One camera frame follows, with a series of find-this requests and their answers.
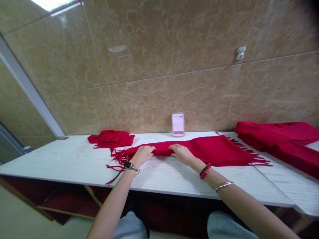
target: red string bracelet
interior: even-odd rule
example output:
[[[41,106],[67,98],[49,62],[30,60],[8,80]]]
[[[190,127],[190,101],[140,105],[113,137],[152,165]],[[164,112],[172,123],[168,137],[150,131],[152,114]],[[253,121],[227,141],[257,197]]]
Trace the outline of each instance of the red string bracelet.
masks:
[[[208,163],[207,166],[203,169],[203,171],[199,174],[200,179],[204,179],[207,176],[210,166],[210,163]]]

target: leg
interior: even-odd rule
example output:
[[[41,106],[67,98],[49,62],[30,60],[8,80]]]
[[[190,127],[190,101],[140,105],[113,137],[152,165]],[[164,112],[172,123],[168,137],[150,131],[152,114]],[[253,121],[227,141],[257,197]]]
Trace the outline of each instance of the leg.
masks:
[[[207,233],[209,239],[258,239],[254,233],[237,224],[230,215],[220,211],[214,211],[209,215]]]
[[[145,226],[134,212],[129,211],[117,224],[113,239],[147,239]]]

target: scarf fringe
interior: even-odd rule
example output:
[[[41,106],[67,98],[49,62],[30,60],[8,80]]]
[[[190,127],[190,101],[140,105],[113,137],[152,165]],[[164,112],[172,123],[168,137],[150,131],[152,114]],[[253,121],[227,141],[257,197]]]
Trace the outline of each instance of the scarf fringe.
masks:
[[[240,147],[242,150],[245,152],[249,153],[254,159],[251,163],[260,163],[260,164],[250,164],[251,166],[269,166],[272,167],[273,165],[269,164],[269,160],[265,160],[264,158],[260,157],[259,154],[256,154],[254,151],[251,149],[246,148],[246,145],[239,143],[235,139],[231,139],[230,137],[227,137],[230,141],[232,141],[235,145]]]
[[[119,164],[123,165],[124,162],[130,161],[132,159],[132,157],[128,156],[128,154],[124,154],[122,153],[122,151],[124,151],[126,148],[117,151],[116,148],[111,147],[111,157],[113,157],[112,161],[117,160],[119,162]],[[110,166],[110,165],[106,165],[107,168],[111,168],[117,172],[119,172],[115,178],[113,178],[111,181],[109,181],[108,183],[106,183],[106,185],[111,184],[112,182],[114,182],[115,179],[117,179],[117,177],[121,174],[121,172],[125,171],[125,167],[122,166]]]

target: red scarf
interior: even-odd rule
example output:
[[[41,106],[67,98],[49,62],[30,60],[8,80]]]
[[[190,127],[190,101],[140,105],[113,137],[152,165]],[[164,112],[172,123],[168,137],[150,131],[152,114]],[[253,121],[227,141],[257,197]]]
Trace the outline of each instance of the red scarf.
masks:
[[[134,134],[130,135],[126,131],[104,130],[99,135],[91,135],[87,139],[90,143],[96,143],[95,148],[111,148],[113,153],[114,148],[124,147],[133,144]]]
[[[238,122],[236,133],[246,144],[319,179],[319,152],[305,145],[319,140],[319,129],[306,122],[256,124]]]
[[[156,150],[152,152],[154,155],[170,156],[173,153],[173,150],[169,149],[168,147],[176,143],[187,147],[195,157],[201,159],[204,163],[210,163],[212,166],[216,167],[251,166],[251,163],[259,163],[257,165],[272,166],[268,164],[269,161],[259,157],[257,154],[254,154],[252,150],[239,148],[238,146],[241,145],[237,141],[230,141],[224,135],[200,137],[189,141],[149,143],[142,144],[140,146],[154,146],[156,148]],[[124,149],[118,152],[115,150],[115,153],[111,154],[111,156],[113,157],[113,160],[118,160],[118,162],[123,165],[125,161],[130,161],[132,159],[140,146]],[[107,165],[107,168],[112,168],[119,172],[118,175],[107,184],[112,183],[125,169],[122,166],[109,165]]]

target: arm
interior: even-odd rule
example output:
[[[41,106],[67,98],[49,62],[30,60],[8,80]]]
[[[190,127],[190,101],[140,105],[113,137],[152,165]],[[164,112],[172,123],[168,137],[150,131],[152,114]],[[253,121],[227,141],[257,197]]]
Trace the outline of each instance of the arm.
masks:
[[[175,152],[173,157],[190,166],[198,174],[206,167],[206,164],[194,157],[186,147],[174,144],[169,148]],[[205,181],[212,189],[229,182],[213,169],[209,169]],[[259,238],[299,238],[264,205],[235,184],[222,188],[218,195]]]
[[[130,162],[133,163],[136,168],[139,168],[153,156],[152,151],[154,149],[155,147],[150,146],[140,147]],[[103,203],[103,206],[97,214],[89,234],[86,237],[87,239],[113,238],[135,173],[134,170],[125,170]]]

